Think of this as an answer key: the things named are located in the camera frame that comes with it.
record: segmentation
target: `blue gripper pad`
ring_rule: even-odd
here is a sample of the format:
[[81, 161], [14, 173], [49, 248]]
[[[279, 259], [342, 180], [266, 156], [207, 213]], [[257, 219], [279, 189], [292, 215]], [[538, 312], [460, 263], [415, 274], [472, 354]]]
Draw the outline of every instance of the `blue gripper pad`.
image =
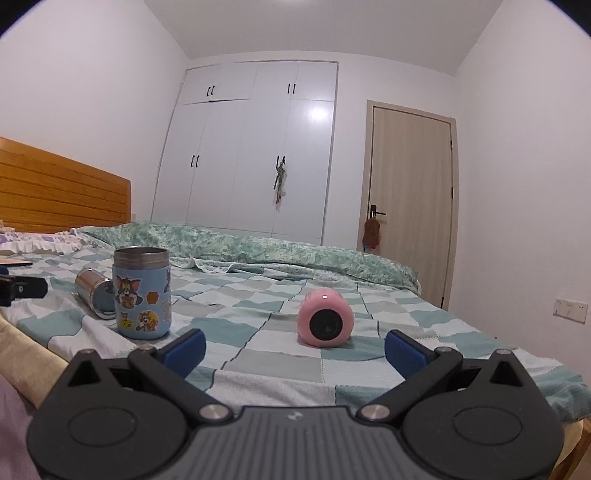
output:
[[426, 367], [435, 353], [399, 330], [390, 330], [384, 342], [386, 360], [405, 379]]
[[167, 368], [185, 378], [205, 357], [205, 334], [198, 328], [158, 350], [158, 359]]

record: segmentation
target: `ceiling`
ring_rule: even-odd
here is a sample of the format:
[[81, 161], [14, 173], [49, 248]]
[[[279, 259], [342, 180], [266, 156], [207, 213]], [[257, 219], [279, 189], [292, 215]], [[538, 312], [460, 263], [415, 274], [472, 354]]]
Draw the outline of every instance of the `ceiling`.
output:
[[359, 53], [455, 74], [502, 0], [145, 0], [190, 59]]

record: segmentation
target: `pink cylinder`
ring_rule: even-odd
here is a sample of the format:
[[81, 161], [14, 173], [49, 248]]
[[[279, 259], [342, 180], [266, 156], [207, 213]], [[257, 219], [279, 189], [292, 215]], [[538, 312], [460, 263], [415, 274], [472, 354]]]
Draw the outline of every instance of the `pink cylinder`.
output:
[[297, 331], [312, 346], [342, 345], [353, 331], [353, 310], [338, 292], [319, 288], [304, 298], [297, 315]]

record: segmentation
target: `wooden headboard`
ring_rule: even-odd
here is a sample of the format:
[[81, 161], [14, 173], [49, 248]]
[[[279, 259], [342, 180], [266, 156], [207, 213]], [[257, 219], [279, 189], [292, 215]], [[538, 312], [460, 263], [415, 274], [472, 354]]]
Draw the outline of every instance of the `wooden headboard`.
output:
[[55, 233], [131, 221], [131, 184], [117, 175], [0, 137], [0, 219]]

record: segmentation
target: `phone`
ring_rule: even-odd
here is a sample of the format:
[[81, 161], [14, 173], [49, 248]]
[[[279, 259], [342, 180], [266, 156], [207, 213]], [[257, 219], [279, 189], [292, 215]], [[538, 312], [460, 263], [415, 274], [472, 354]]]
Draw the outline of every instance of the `phone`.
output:
[[30, 267], [33, 262], [29, 260], [19, 260], [18, 258], [0, 258], [0, 265], [5, 267]]

